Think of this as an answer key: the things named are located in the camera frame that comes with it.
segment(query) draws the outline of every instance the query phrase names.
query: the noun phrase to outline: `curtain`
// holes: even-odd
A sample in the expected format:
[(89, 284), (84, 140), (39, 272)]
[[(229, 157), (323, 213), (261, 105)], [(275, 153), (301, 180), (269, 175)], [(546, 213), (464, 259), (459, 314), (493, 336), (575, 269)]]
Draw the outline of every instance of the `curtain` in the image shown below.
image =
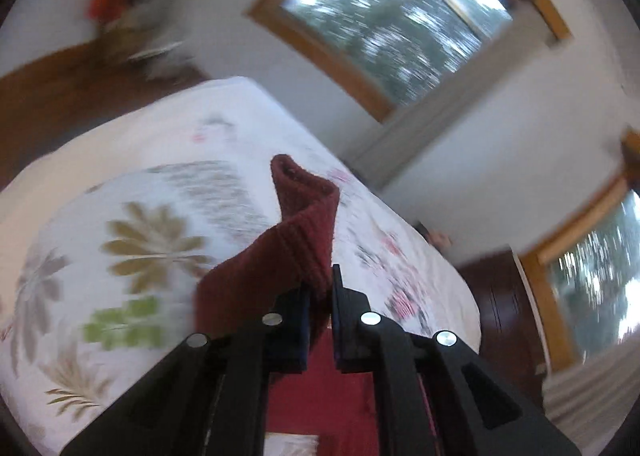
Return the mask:
[(596, 456), (640, 394), (640, 330), (582, 365), (549, 375), (542, 393), (547, 418), (584, 456)]

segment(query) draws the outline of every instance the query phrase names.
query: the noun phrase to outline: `brown floor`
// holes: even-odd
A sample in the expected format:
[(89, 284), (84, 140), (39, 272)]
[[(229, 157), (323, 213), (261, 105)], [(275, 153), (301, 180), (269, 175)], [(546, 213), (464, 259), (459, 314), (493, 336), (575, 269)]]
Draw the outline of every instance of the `brown floor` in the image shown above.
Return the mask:
[(67, 48), (0, 78), (0, 189), (81, 133), (206, 80), (191, 68), (179, 82), (148, 81), (139, 67), (99, 64), (94, 47)]

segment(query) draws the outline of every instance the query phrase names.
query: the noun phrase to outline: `mattress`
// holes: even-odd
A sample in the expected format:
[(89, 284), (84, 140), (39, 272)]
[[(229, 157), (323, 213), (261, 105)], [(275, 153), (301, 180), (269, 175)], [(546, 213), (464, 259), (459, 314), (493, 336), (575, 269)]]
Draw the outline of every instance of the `mattress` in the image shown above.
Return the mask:
[[(44, 455), (193, 331), (199, 274), (280, 220), (278, 153), (340, 188), (346, 287), (478, 351), (476, 303), (435, 249), (255, 82), (206, 82), (70, 141), (0, 195), (0, 392)], [(162, 263), (140, 247), (151, 236), (172, 245)]]

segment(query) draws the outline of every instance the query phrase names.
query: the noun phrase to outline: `window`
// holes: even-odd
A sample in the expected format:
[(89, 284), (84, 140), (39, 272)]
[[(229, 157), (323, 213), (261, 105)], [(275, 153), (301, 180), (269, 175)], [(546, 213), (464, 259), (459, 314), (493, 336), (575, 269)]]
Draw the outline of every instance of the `window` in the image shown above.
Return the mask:
[(640, 198), (629, 191), (547, 268), (578, 357), (618, 344), (640, 325)]
[(377, 120), (423, 99), (511, 22), (517, 0), (258, 0), (250, 16)]

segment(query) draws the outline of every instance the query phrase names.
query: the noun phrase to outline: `white wall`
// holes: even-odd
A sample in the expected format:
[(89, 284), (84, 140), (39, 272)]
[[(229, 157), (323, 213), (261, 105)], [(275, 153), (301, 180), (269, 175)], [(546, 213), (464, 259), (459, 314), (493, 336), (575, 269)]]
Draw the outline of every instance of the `white wall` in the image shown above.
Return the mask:
[[(377, 126), (343, 90), (243, 16), (252, 0), (183, 0), (188, 46), (212, 77), (257, 79), (336, 154)], [(551, 230), (615, 170), (626, 123), (640, 126), (634, 73), (604, 0), (553, 0), (574, 34), (506, 79), (382, 197), (409, 221), (449, 232), (453, 261)], [(626, 22), (620, 0), (606, 11)], [(19, 0), (0, 29), (0, 74), (91, 37), (88, 0)]]

